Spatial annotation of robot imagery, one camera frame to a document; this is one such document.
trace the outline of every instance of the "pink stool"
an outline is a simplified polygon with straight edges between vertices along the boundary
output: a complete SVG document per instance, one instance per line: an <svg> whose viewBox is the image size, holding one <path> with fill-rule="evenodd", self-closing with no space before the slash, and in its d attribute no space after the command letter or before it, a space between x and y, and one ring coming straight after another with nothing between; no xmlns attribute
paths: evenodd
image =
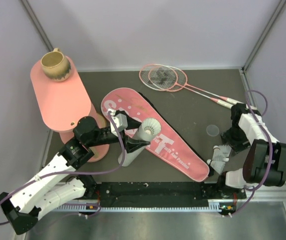
<svg viewBox="0 0 286 240"><path fill-rule="evenodd" d="M100 128L106 126L104 117L97 114L88 97L73 61L67 58L72 72L65 81L55 82L49 79L42 70L40 60L31 70L31 80L43 121L47 127L60 134L63 143L74 136L73 129L84 116L93 117ZM108 149L108 144L91 147L95 156L88 162L102 159Z"/></svg>

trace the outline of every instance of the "mug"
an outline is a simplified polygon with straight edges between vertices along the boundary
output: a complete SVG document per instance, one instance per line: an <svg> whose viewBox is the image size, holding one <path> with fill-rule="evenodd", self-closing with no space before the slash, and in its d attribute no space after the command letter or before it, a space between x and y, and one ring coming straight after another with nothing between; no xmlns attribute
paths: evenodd
<svg viewBox="0 0 286 240"><path fill-rule="evenodd" d="M45 75L56 82L66 80L71 73L71 63L59 48L45 54L41 64Z"/></svg>

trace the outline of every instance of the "purple cable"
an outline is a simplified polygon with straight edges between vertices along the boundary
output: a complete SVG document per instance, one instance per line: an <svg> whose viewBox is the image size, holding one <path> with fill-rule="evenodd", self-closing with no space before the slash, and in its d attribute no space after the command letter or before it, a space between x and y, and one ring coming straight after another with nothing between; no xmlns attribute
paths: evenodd
<svg viewBox="0 0 286 240"><path fill-rule="evenodd" d="M124 147L124 143L123 143L123 140L122 140L122 137L121 137L121 134L120 132L118 131L117 129L117 126L116 124L114 123L113 121L113 118L111 117L111 112L109 111L107 113L108 115L108 118L111 122L111 124L113 125L116 133L117 133L117 137L118 137L118 140L119 140L119 143L121 145L121 149L122 149L122 160L121 160L121 163L114 169L111 169L111 170L107 170L107 171L98 171L98 172L86 172L86 171L74 171L74 172L70 172L70 171L58 171L58 172L52 172L52 173L49 173L49 174L45 174L43 176L40 177L40 179L44 179L44 178L47 178L47 177L50 177L50 176L53 176L53 175L60 175L60 174L75 174L75 175L100 175L100 174L109 174L109 173L112 173L116 170L118 170L124 163L125 161L125 147ZM31 184L34 184L36 181L35 180L32 180L28 183L26 183L25 185L19 187L18 189L14 190L13 192L11 192L10 194L8 194L5 198L3 198L1 201L0 201L0 206L1 204L3 204L6 200L8 200L9 198L11 198L14 194L18 193L20 190L30 186ZM8 224L9 221L5 221L5 222L0 222L0 226L2 225L5 225L5 224Z"/></svg>
<svg viewBox="0 0 286 240"><path fill-rule="evenodd" d="M67 206L94 206L94 207L97 207L98 210L96 212L94 212L93 214L91 215L87 215L88 217L93 217L93 216L96 216L101 210L102 210L102 207L98 204L94 204L94 203L85 203L85 204L81 204L81 203L65 203L64 205L67 205ZM61 219L64 219L65 217L69 217L69 216L76 216L81 213L78 213L78 212L71 212L71 213L68 213L68 214L65 214L63 216L61 216L60 218L52 221L50 224L48 224L46 226L45 229L43 229L42 231L37 231L36 228L34 227L33 228L33 231L36 235L41 235L43 234L48 228L52 227L53 225L55 225L58 221L60 221Z"/></svg>
<svg viewBox="0 0 286 240"><path fill-rule="evenodd" d="M250 113L252 114L254 120L258 123L259 120L257 119L253 109L251 108L250 106L250 103L249 103L249 98L248 98L248 95L250 92L254 92L254 93L257 93L257 94L260 94L264 100L265 100L265 110L264 112L262 113L262 116L266 114L267 112L267 108L268 108L268 101L267 101L267 98L264 94L262 94L260 91L257 91L257 90L248 90L245 92L245 98L246 98L246 104L248 106L248 109L250 111ZM246 190L252 192L251 196L247 199L247 201L234 213L231 214L231 216L234 216L235 214L239 213L242 209L244 209L244 207L251 201L251 199L254 197L254 194L255 194L255 191L258 190L263 184L264 182L266 181L267 179L267 176L268 176L268 173L269 173L269 170L271 168L271 164L272 164L272 157L273 157L273 145L272 145L272 140L268 134L268 132L265 130L265 128L263 128L262 125L259 125L259 127L261 128L261 130L263 131L263 133L265 134L266 138L267 138L267 141L268 141L268 161L267 161L267 166L266 166L266 171L264 173L264 176L261 180L261 182L254 188L252 187L245 187Z"/></svg>

